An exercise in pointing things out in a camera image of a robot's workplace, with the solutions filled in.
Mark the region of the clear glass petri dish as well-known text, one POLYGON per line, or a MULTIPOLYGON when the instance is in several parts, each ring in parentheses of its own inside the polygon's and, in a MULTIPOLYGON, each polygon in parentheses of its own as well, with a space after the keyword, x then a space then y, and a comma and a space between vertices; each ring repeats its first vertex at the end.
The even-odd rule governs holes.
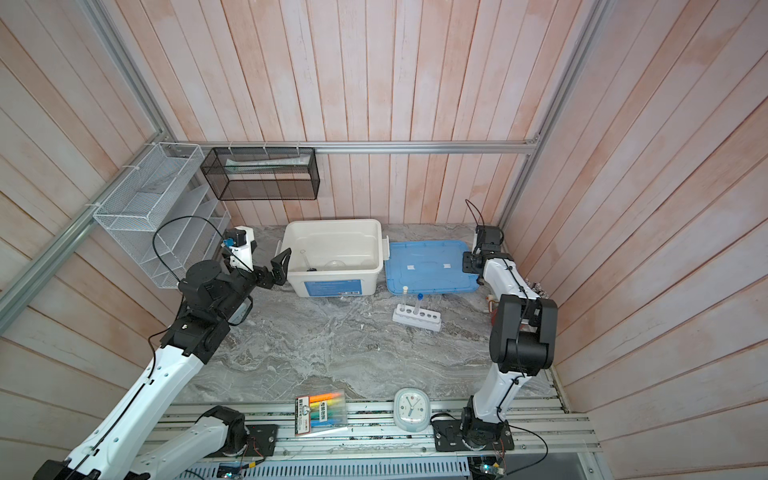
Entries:
POLYGON ((326 270, 343 270, 345 268, 346 264, 338 259, 330 260, 324 265, 324 269, 326 270))

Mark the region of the blue plastic bin lid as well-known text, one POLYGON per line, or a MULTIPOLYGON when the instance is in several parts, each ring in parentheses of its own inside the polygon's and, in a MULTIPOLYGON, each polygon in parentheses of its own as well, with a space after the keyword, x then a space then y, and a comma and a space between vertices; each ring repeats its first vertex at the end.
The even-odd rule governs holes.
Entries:
POLYGON ((465 273, 461 240, 392 242, 385 261, 386 284, 393 295, 458 294, 478 289, 477 274, 465 273))

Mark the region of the blue capped test tube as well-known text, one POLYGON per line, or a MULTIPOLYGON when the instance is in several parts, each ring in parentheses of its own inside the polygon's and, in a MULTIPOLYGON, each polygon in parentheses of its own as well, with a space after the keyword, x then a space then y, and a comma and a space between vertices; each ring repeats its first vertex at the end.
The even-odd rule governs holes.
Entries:
POLYGON ((418 293, 417 300, 416 300, 415 307, 414 307, 414 311, 413 311, 414 315, 416 315, 416 316, 420 316, 421 315, 421 304, 422 304, 422 301, 423 301, 423 297, 424 297, 424 295, 422 293, 418 293))

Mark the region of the white capped test tube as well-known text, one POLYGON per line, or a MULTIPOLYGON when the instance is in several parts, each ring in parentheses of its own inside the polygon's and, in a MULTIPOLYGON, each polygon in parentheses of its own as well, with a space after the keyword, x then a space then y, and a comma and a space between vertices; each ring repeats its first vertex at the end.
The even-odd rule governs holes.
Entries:
POLYGON ((408 294, 409 294, 409 287, 408 286, 403 286, 403 292, 402 293, 403 293, 403 301, 405 302, 404 303, 404 309, 405 310, 411 310, 412 307, 408 303, 408 301, 409 301, 409 296, 408 296, 408 294))

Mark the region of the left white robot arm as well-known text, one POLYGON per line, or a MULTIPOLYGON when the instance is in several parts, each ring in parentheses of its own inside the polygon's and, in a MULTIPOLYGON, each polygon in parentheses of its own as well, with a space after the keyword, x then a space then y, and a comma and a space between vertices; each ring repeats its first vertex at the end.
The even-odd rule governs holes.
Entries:
POLYGON ((172 325, 162 332, 147 370, 101 424, 65 459, 47 460, 37 479, 172 479, 202 458, 220 453, 237 458, 249 448, 242 413, 214 406, 184 433, 141 455, 140 448, 187 383, 213 357, 233 327, 233 316, 253 301, 257 288, 287 281, 291 252, 269 267, 244 260, 250 245, 230 251, 234 266, 204 260, 178 283, 182 301, 172 325))

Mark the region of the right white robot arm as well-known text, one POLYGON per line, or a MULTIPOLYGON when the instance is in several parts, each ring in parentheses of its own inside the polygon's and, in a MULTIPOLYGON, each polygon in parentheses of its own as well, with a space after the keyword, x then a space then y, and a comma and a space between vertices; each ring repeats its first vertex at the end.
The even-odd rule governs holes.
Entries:
POLYGON ((462 413, 461 436, 471 449, 505 441, 512 400, 555 356, 558 306, 528 285, 502 251, 503 240, 500 228, 478 225, 472 249, 463 254, 462 271, 476 273, 497 301, 489 339, 492 366, 462 413))

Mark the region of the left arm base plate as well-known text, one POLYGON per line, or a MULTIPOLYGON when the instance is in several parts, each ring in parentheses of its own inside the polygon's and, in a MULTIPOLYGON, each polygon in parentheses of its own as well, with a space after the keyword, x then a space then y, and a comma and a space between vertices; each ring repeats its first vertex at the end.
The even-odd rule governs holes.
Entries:
POLYGON ((227 432, 225 443, 219 450, 207 455, 213 457, 269 457, 274 454, 278 438, 277 424, 243 424, 227 432))

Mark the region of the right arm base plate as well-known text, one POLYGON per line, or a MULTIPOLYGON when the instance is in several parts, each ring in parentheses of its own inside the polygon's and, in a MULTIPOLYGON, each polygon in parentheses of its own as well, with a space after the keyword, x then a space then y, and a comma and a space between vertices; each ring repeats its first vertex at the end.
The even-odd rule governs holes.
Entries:
POLYGON ((505 423, 455 420, 440 417, 431 422, 438 452, 514 451, 515 443, 505 423))

